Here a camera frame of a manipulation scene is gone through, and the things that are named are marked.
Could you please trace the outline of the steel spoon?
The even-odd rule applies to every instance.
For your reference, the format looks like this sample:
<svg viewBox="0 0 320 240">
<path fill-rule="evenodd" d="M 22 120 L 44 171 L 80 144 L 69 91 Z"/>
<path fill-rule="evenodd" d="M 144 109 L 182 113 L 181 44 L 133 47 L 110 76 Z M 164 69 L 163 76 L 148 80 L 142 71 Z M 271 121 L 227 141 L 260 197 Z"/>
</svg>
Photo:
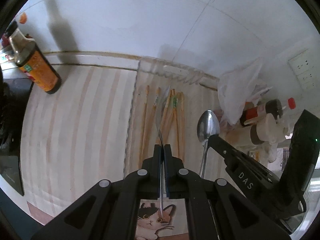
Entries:
<svg viewBox="0 0 320 240">
<path fill-rule="evenodd" d="M 211 135 L 216 135 L 220 133 L 219 121 L 215 113 L 211 110 L 206 110 L 199 118 L 197 123 L 197 137 L 199 142 L 203 146 L 203 157 L 200 166 L 199 175 L 201 178 L 204 177 L 207 152 L 208 152 L 208 140 Z"/>
<path fill-rule="evenodd" d="M 163 137 L 162 137 L 162 132 L 161 132 L 161 120 L 164 114 L 164 109 L 167 103 L 167 99 L 169 96 L 170 92 L 170 86 L 167 87 L 165 92 L 158 98 L 158 106 L 156 110 L 156 116 L 155 116 L 155 122 L 156 122 L 156 128 L 157 128 L 157 133 L 158 133 L 158 139 L 161 147 L 161 152 L 160 152 L 160 182 L 159 182 L 159 208 L 160 208 L 160 217 L 164 218 L 163 215 L 163 194 L 164 194 L 164 168 L 163 168 Z"/>
</svg>

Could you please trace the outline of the white wall socket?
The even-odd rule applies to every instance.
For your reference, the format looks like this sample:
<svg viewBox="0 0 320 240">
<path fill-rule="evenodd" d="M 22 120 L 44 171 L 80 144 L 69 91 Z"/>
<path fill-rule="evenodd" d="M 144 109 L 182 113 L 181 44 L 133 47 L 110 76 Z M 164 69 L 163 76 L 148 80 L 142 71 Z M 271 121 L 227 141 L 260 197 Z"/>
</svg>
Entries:
<svg viewBox="0 0 320 240">
<path fill-rule="evenodd" d="M 312 50 L 307 49 L 288 61 L 288 64 L 295 76 L 299 76 L 314 67 L 315 57 L 312 52 Z"/>
<path fill-rule="evenodd" d="M 317 68 L 312 66 L 310 69 L 298 75 L 298 81 L 303 90 L 312 90 L 317 88 L 319 84 Z"/>
</svg>

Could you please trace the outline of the cat print table mat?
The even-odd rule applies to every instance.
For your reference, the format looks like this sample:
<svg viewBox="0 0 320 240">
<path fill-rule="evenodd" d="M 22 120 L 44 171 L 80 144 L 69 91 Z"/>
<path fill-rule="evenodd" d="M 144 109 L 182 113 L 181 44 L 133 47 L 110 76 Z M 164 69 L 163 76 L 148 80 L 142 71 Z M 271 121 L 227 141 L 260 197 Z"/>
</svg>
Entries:
<svg viewBox="0 0 320 240">
<path fill-rule="evenodd" d="M 21 170 L 30 216 L 49 223 L 101 179 L 124 178 L 137 70 L 60 65 L 62 86 L 34 86 L 23 120 Z"/>
</svg>

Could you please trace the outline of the white lid oil dispenser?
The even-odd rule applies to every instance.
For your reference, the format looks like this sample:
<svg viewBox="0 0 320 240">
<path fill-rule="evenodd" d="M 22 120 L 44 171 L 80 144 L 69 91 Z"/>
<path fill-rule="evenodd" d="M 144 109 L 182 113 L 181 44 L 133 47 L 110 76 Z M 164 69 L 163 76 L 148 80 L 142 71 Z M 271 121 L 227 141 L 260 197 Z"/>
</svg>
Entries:
<svg viewBox="0 0 320 240">
<path fill-rule="evenodd" d="M 267 114 L 256 124 L 234 129 L 225 136 L 225 141 L 234 147 L 257 146 L 263 143 L 277 144 L 286 140 L 289 128 Z"/>
</svg>

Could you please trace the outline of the red cap sauce bottle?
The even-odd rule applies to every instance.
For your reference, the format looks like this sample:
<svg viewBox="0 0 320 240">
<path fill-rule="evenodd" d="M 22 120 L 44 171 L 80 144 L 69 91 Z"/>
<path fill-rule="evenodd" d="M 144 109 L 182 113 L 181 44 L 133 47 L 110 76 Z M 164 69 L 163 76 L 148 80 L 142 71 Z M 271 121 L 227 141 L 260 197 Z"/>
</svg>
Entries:
<svg viewBox="0 0 320 240">
<path fill-rule="evenodd" d="M 263 119 L 267 114 L 272 114 L 275 120 L 279 120 L 283 117 L 285 112 L 295 108 L 296 102 L 294 98 L 289 98 L 285 101 L 273 99 L 253 108 L 244 110 L 240 117 L 240 124 L 243 127 L 249 126 L 258 122 L 260 119 Z"/>
</svg>

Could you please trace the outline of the white plastic bag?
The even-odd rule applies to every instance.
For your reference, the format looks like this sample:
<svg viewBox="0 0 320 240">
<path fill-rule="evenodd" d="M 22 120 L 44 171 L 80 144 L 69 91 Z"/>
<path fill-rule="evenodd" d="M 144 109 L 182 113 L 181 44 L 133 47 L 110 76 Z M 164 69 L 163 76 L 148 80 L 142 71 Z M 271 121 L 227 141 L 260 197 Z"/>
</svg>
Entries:
<svg viewBox="0 0 320 240">
<path fill-rule="evenodd" d="M 259 78 L 264 59 L 259 57 L 253 62 L 223 74 L 217 85 L 219 104 L 223 111 L 222 120 L 235 125 L 242 116 L 247 102 L 257 105 L 261 97 L 271 87 Z"/>
</svg>

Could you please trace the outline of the white wall socket middle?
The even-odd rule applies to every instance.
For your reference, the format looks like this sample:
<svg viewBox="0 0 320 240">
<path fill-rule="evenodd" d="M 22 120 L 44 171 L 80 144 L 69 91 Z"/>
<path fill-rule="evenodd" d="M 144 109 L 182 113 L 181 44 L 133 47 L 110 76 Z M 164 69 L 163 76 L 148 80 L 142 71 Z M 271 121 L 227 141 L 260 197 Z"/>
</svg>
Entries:
<svg viewBox="0 0 320 240">
<path fill-rule="evenodd" d="M 298 81 L 303 90 L 312 90 L 317 88 L 319 84 L 317 68 L 312 66 L 310 69 L 298 75 Z"/>
</svg>

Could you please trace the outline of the colourful toy box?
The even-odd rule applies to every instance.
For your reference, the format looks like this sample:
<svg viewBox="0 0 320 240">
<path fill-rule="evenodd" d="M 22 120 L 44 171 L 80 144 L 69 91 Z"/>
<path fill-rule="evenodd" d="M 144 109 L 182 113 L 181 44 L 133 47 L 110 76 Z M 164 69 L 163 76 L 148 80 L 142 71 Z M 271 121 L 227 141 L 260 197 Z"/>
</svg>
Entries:
<svg viewBox="0 0 320 240">
<path fill-rule="evenodd" d="M 18 21 L 20 24 L 25 24 L 27 22 L 27 15 L 25 12 L 21 13 L 19 15 Z M 14 59 L 14 52 L 12 50 L 12 47 L 10 45 L 9 39 L 6 37 L 5 34 L 3 34 L 1 38 L 1 57 L 0 57 L 0 63 L 8 63 L 12 62 Z"/>
</svg>

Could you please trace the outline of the wooden chopstick green band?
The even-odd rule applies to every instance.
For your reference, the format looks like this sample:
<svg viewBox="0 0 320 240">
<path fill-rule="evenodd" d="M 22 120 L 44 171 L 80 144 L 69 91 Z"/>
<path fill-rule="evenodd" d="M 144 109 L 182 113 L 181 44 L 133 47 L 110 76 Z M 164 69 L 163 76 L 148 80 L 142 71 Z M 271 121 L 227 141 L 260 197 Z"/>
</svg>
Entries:
<svg viewBox="0 0 320 240">
<path fill-rule="evenodd" d="M 173 94 L 173 115 L 176 130 L 176 146 L 177 146 L 177 157 L 180 156 L 180 142 L 179 142 L 179 129 L 178 129 L 178 116 L 177 116 L 177 96 L 175 89 L 172 90 Z"/>
</svg>

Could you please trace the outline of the white wall socket left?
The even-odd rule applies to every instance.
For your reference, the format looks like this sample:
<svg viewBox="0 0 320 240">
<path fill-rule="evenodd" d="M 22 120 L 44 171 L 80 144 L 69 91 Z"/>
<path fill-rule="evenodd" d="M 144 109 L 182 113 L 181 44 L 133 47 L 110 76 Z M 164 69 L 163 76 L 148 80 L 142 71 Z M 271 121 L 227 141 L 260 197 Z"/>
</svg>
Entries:
<svg viewBox="0 0 320 240">
<path fill-rule="evenodd" d="M 299 76 L 314 67 L 315 57 L 312 52 L 312 50 L 307 49 L 288 61 L 288 64 L 295 76 Z"/>
</svg>

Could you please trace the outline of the black gas stove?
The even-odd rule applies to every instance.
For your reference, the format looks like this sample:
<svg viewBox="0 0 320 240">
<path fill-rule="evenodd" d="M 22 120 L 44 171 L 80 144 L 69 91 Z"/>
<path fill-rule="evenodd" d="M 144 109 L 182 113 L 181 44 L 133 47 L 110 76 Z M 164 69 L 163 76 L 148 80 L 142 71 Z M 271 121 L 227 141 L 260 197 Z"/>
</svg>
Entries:
<svg viewBox="0 0 320 240">
<path fill-rule="evenodd" d="M 1 176 L 22 196 L 21 136 L 32 86 L 29 79 L 5 79 L 1 96 Z"/>
</svg>

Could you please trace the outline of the clear plastic utensil tray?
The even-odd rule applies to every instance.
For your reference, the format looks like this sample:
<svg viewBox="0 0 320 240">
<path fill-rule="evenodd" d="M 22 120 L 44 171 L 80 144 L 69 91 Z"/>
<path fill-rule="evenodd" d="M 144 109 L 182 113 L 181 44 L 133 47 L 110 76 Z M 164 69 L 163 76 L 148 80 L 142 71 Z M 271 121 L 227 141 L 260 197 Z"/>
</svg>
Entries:
<svg viewBox="0 0 320 240">
<path fill-rule="evenodd" d="M 199 172 L 197 122 L 218 109 L 218 78 L 183 64 L 143 57 L 138 63 L 126 140 L 124 175 L 141 168 L 157 143 L 169 144 L 184 166 Z"/>
</svg>

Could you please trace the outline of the soy sauce bottle orange label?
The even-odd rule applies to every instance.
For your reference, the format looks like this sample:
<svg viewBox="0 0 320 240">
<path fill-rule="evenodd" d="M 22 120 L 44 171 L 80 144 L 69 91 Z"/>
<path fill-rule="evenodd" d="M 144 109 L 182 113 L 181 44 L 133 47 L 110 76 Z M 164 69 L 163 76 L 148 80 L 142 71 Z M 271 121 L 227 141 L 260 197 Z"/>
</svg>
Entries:
<svg viewBox="0 0 320 240">
<path fill-rule="evenodd" d="M 40 51 L 36 41 L 26 37 L 16 21 L 10 23 L 5 36 L 13 49 L 16 66 L 46 93 L 57 92 L 62 79 Z"/>
</svg>

